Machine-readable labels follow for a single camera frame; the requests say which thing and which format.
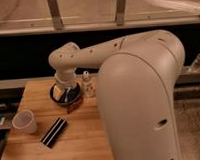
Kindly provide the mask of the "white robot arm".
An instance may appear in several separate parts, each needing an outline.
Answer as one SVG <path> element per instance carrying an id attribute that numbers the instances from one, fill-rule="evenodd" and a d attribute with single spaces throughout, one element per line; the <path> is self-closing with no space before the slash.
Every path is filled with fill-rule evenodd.
<path id="1" fill-rule="evenodd" d="M 96 68 L 96 100 L 114 160 L 182 160 L 173 90 L 185 62 L 165 30 L 122 36 L 88 48 L 68 43 L 49 57 L 53 98 L 77 86 L 78 67 Z"/>

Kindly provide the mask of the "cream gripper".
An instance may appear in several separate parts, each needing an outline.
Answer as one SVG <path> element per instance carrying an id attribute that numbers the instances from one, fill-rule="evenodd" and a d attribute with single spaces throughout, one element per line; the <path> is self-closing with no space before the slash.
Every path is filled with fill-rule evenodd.
<path id="1" fill-rule="evenodd" d="M 56 83 L 53 86 L 53 98 L 58 102 L 70 102 L 73 99 L 71 92 L 77 86 L 74 75 L 60 76 L 56 73 L 54 78 Z"/>

